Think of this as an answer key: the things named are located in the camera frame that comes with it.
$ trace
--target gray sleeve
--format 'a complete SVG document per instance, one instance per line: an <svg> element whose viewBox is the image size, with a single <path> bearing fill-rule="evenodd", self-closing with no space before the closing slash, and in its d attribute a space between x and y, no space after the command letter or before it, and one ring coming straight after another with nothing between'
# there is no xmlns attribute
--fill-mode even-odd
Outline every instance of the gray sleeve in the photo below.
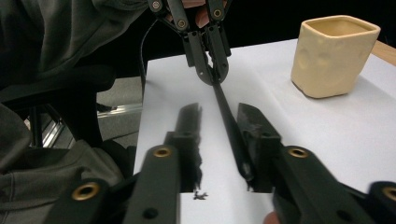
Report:
<svg viewBox="0 0 396 224"><path fill-rule="evenodd" d="M145 0L1 0L0 58L26 63L4 74L19 82L56 75L121 35L147 7Z"/></svg>

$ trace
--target yellow cup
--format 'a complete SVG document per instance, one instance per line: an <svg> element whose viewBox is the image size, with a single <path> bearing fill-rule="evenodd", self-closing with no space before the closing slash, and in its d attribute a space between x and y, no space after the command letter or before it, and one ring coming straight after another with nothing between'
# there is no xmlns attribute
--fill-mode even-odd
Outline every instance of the yellow cup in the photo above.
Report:
<svg viewBox="0 0 396 224"><path fill-rule="evenodd" d="M370 22L343 15L303 21L291 81L313 98L352 91L379 31Z"/></svg>

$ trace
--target ceramic cup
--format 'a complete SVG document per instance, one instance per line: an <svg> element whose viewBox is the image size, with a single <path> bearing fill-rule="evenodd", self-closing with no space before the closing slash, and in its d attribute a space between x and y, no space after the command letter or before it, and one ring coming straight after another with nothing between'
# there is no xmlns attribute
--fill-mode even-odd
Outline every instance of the ceramic cup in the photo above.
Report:
<svg viewBox="0 0 396 224"><path fill-rule="evenodd" d="M378 26L350 16L303 21L291 81L313 98L352 91L379 31Z"/></svg>

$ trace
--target white table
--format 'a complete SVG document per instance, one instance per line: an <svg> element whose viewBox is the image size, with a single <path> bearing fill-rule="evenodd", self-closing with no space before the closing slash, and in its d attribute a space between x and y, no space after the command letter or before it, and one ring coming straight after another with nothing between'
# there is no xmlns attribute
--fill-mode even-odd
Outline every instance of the white table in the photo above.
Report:
<svg viewBox="0 0 396 224"><path fill-rule="evenodd" d="M312 150L338 181L366 192L379 180L396 182L396 67L371 55L346 95L309 99L290 81L297 40L232 49L222 84L236 116L238 103L256 106L285 146ZM247 192L238 174L212 87L189 68L185 56L151 61L135 169L146 150L163 143L176 127L178 110L203 109L200 154L205 201L181 197L181 223L262 223L272 195Z"/></svg>

